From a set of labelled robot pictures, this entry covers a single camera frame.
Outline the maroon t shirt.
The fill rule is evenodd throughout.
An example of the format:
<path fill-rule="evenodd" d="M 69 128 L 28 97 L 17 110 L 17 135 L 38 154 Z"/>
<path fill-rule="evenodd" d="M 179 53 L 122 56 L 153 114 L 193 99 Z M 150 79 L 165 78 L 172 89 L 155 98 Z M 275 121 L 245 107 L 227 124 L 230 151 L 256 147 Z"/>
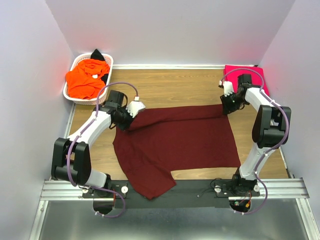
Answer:
<path fill-rule="evenodd" d="M 176 185 L 173 171 L 241 165 L 220 104 L 146 109 L 116 130 L 113 147 L 133 189 L 149 200 Z"/>

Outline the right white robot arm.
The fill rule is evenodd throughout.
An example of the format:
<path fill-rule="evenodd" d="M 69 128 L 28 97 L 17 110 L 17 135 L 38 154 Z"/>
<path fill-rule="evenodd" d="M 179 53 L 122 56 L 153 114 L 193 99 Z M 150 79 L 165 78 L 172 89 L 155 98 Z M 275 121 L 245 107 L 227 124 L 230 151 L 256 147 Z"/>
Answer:
<path fill-rule="evenodd" d="M 223 89 L 220 100 L 224 115 L 245 105 L 251 105 L 256 110 L 251 132 L 252 148 L 227 185 L 232 195 L 241 196 L 257 190 L 262 167 L 275 150 L 287 142 L 292 111 L 271 99 L 262 86 L 253 84 L 249 74 L 238 77 L 237 90 L 234 90 L 232 82 L 225 79 L 220 80 L 219 87 Z"/>

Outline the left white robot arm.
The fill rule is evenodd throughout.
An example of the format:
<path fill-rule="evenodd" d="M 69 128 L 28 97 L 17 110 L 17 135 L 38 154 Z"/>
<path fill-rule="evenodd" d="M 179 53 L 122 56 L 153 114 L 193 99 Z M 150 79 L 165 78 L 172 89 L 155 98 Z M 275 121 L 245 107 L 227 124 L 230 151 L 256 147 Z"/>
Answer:
<path fill-rule="evenodd" d="M 123 92 L 111 90 L 105 102 L 95 107 L 89 119 L 67 138 L 59 137 L 54 142 L 51 176 L 55 180 L 70 181 L 77 186 L 93 187 L 101 198 L 112 189 L 111 176 L 92 168 L 90 148 L 106 129 L 127 129 L 133 118 L 127 111 L 128 97 Z"/>

